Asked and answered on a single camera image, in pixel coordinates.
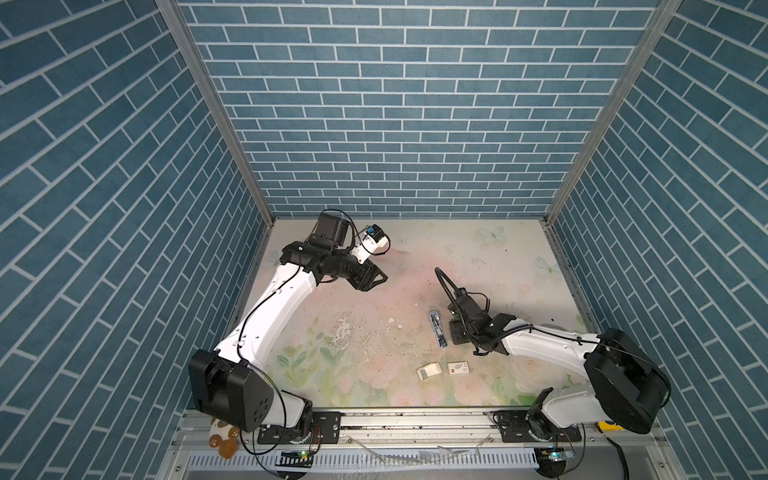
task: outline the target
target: small box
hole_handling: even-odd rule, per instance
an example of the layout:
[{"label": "small box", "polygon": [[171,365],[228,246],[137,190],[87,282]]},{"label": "small box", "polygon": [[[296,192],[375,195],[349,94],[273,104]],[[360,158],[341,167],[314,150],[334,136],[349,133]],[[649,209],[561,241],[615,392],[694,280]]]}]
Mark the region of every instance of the small box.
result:
[{"label": "small box", "polygon": [[442,373],[442,368],[440,368],[439,363],[435,362],[428,363],[416,370],[416,375],[419,376],[419,380],[427,380],[429,377],[438,375],[439,373]]},{"label": "small box", "polygon": [[469,373],[469,364],[467,362],[451,362],[448,364],[448,372],[451,375]]}]

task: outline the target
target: blue brick wall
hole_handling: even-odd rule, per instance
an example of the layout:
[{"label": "blue brick wall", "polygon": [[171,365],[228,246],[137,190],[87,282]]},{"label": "blue brick wall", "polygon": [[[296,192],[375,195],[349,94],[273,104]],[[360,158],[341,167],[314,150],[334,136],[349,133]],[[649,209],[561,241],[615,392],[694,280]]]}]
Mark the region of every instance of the blue brick wall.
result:
[{"label": "blue brick wall", "polygon": [[152,0],[0,2],[0,478],[156,474],[263,228]]},{"label": "blue brick wall", "polygon": [[278,217],[540,217],[657,0],[181,3]]},{"label": "blue brick wall", "polygon": [[671,374],[689,478],[766,477],[766,24],[684,0],[555,223],[600,323]]}]

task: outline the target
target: table surface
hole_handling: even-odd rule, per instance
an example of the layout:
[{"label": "table surface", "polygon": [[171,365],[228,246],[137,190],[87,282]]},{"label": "table surface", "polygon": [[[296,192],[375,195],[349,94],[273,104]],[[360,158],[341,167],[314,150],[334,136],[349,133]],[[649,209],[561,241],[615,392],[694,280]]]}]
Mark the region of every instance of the table surface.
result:
[{"label": "table surface", "polygon": [[[284,246],[303,240],[314,220],[278,220],[248,307],[272,278]],[[548,362],[491,353],[449,338],[449,300],[439,266],[458,285],[491,299],[491,315],[512,313],[541,325],[585,332],[568,286],[536,220],[381,220],[392,239],[373,261],[389,280],[369,292],[345,280],[319,285],[294,313],[266,371],[281,389],[317,407],[530,405],[544,388],[584,381]],[[478,304],[483,306],[478,296]],[[441,349],[429,321],[437,310],[449,341]],[[470,373],[449,375],[447,362]],[[419,380],[439,362],[443,373]]]}]

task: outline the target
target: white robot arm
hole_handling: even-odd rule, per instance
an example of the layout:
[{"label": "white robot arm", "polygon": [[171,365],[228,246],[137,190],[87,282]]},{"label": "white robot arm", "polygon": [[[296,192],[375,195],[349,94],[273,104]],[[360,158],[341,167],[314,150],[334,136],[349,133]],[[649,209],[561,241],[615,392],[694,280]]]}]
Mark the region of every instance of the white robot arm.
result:
[{"label": "white robot arm", "polygon": [[659,409],[667,404],[670,383],[627,334],[564,332],[535,326],[507,313],[493,318],[439,268],[438,281],[451,300],[454,344],[475,346],[475,355],[491,352],[528,356],[559,365],[589,381],[567,389],[544,389],[528,410],[531,434],[548,440],[559,429],[578,423],[616,422],[627,430],[648,433]]},{"label": "white robot arm", "polygon": [[[281,264],[270,285],[232,333],[213,352],[201,349],[194,354],[189,371],[198,410],[246,432],[261,424],[285,422],[289,439],[306,435],[312,403],[288,392],[277,392],[271,380],[265,381],[268,377],[263,369],[278,335],[323,277],[346,279],[362,291],[387,280],[369,258],[382,254],[376,251],[386,248],[389,238],[372,225],[361,232],[364,236],[359,244],[343,248],[349,227],[354,229],[351,219],[321,213],[304,242],[283,248]],[[353,231],[352,235],[354,243],[359,234]]]},{"label": "white robot arm", "polygon": [[[304,242],[283,249],[270,285],[232,333],[213,352],[195,353],[189,371],[198,410],[245,432],[262,424],[284,425],[286,440],[306,437],[312,403],[277,392],[263,369],[278,335],[324,276],[346,279],[362,291],[387,280],[370,257],[385,253],[377,250],[387,247],[389,238],[372,225],[358,245],[343,248],[349,227],[354,229],[351,219],[320,214],[315,230]],[[669,382],[626,334],[616,329],[601,335],[568,333],[533,326],[506,313],[491,318],[489,301],[481,309],[465,289],[458,288],[440,269],[435,272],[451,300],[454,344],[471,342],[479,356],[496,351],[534,357],[589,379],[568,389],[542,390],[528,410],[533,436],[546,441],[570,425],[601,420],[612,420],[632,432],[650,430],[659,408],[668,400]]]}]

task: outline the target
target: yellow label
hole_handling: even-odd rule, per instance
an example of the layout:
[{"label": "yellow label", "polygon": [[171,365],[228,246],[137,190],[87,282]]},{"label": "yellow label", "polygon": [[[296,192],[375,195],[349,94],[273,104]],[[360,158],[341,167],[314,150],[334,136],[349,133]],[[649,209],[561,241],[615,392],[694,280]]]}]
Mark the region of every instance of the yellow label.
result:
[{"label": "yellow label", "polygon": [[622,427],[616,425],[615,423],[599,422],[598,425],[603,432],[608,432],[610,430],[624,430]]}]

